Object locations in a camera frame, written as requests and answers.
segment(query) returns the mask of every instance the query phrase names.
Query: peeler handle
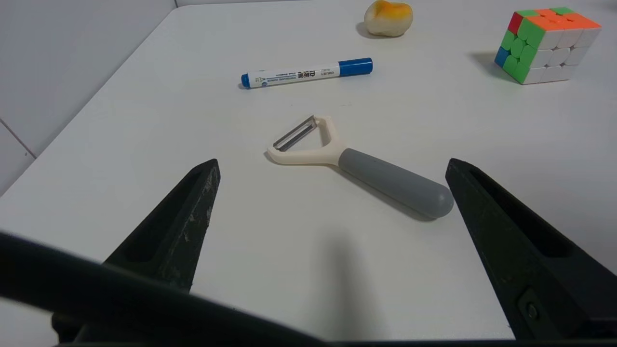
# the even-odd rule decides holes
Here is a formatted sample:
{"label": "peeler handle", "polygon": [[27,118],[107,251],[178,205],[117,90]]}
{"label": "peeler handle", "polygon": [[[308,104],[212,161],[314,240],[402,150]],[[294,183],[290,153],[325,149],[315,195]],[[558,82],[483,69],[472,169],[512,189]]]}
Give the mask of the peeler handle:
{"label": "peeler handle", "polygon": [[339,167],[427,217],[443,217],[454,206],[452,193],[445,186],[355,149],[343,151]]}

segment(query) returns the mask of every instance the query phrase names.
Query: peeler blade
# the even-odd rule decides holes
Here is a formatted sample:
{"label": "peeler blade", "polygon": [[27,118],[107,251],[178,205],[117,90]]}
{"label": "peeler blade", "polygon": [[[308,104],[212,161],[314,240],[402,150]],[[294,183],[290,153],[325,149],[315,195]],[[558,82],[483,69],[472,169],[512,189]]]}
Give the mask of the peeler blade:
{"label": "peeler blade", "polygon": [[317,121],[315,120],[315,116],[312,115],[300,125],[285,134],[282,138],[274,142],[272,146],[277,151],[285,152],[289,148],[291,148],[291,146],[300,141],[303,137],[307,136],[315,128],[317,128]]}

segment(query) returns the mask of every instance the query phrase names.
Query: blue marker cap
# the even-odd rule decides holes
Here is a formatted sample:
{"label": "blue marker cap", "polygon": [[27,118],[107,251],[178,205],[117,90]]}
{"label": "blue marker cap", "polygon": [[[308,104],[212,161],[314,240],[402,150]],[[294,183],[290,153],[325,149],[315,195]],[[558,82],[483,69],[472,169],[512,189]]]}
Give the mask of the blue marker cap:
{"label": "blue marker cap", "polygon": [[251,88],[251,84],[249,83],[249,74],[245,73],[244,75],[242,75],[242,77],[240,77],[240,80],[242,80],[242,86],[245,87],[246,89],[250,89]]}
{"label": "blue marker cap", "polygon": [[354,59],[352,61],[339,62],[341,76],[362,75],[373,71],[371,58]]}

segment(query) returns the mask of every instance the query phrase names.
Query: white table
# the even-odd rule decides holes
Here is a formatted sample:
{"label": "white table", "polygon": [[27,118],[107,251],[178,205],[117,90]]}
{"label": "white table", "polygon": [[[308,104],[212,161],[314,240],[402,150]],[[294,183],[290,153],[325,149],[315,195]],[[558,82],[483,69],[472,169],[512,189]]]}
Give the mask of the white table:
{"label": "white table", "polygon": [[[0,228],[103,261],[214,157],[192,293],[329,340],[512,338],[456,208],[423,222],[330,168],[267,160],[322,112],[353,147],[440,183],[451,157],[471,162],[615,272],[614,4],[543,1],[604,29],[571,81],[521,86],[492,58],[535,1],[415,1],[410,31],[385,40],[357,31],[370,2],[174,10],[0,199]],[[238,86],[250,70],[361,57],[371,75]],[[0,345],[55,342],[49,314],[0,307]]]}

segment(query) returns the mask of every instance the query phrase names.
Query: blue marker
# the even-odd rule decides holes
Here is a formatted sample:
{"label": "blue marker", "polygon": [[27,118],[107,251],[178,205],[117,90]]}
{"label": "blue marker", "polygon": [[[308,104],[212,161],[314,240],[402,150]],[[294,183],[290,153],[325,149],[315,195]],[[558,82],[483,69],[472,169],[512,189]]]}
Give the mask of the blue marker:
{"label": "blue marker", "polygon": [[242,75],[242,85],[247,88],[282,85],[302,81],[321,80],[322,78],[363,75],[373,71],[371,58],[340,61],[301,69],[259,70]]}

